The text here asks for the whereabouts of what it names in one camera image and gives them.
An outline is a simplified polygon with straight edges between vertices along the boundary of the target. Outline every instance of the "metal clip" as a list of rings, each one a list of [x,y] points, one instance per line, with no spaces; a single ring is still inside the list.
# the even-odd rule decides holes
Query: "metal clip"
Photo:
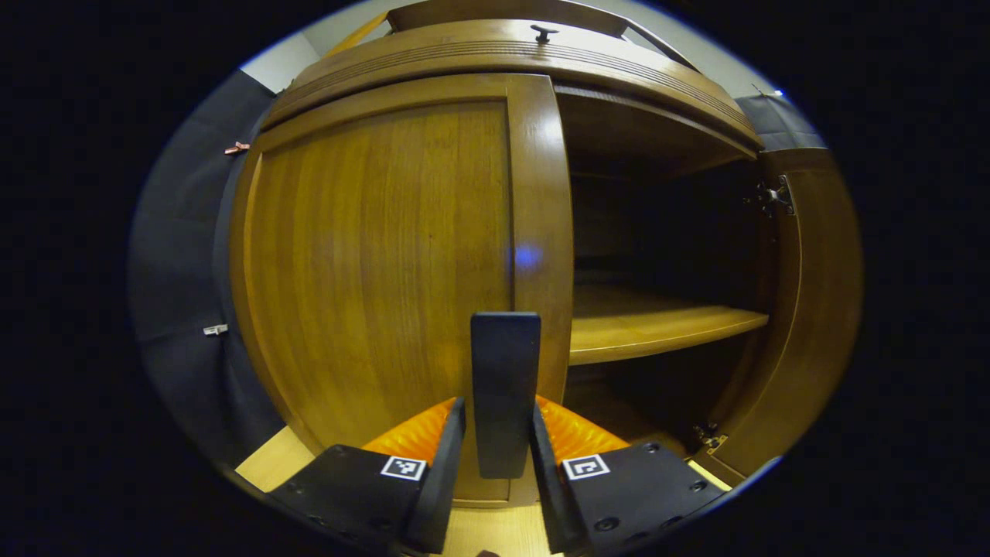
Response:
[[[220,333],[226,333],[228,328],[229,327],[226,323],[221,323],[220,325],[205,327],[203,329],[203,334],[206,336],[220,336]]]
[[[250,144],[235,141],[233,147],[224,149],[224,155],[236,155],[237,153],[247,151],[248,149],[250,149]]]

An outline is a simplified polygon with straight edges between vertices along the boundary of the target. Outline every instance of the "cabinet top molding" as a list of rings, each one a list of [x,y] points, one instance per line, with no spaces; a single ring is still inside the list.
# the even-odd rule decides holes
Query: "cabinet top molding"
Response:
[[[601,33],[561,24],[538,43],[535,20],[473,20],[411,29],[324,58],[296,77],[263,129],[361,90],[426,76],[482,71],[541,73],[622,91],[709,126],[759,151],[762,142],[717,83],[666,56]]]

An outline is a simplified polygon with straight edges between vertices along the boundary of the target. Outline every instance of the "black fabric curtain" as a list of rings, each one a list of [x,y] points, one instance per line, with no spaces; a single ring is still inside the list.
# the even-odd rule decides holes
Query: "black fabric curtain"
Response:
[[[753,95],[736,99],[767,151],[827,149],[808,119],[780,95]]]
[[[237,176],[274,99],[237,71],[172,136],[148,175],[128,260],[145,370],[212,461],[236,467],[284,426],[250,365],[231,299],[228,236]],[[227,333],[204,327],[226,323]]]

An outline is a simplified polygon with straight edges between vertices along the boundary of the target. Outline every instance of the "wooden shelf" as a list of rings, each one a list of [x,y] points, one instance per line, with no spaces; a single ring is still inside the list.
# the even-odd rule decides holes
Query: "wooden shelf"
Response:
[[[577,284],[570,365],[697,346],[762,327],[767,318],[763,313],[671,299],[625,286]]]

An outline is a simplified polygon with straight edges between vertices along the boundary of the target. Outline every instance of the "orange soft pad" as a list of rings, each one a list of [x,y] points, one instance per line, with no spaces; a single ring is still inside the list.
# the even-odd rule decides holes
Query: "orange soft pad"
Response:
[[[629,446],[626,441],[560,404],[539,395],[537,404],[540,405],[540,413],[544,415],[557,464],[564,459],[586,457]]]
[[[361,447],[365,451],[394,457],[425,460],[433,466],[434,455],[440,447],[446,417],[456,398],[450,398],[431,406],[406,421],[379,435],[374,441]]]

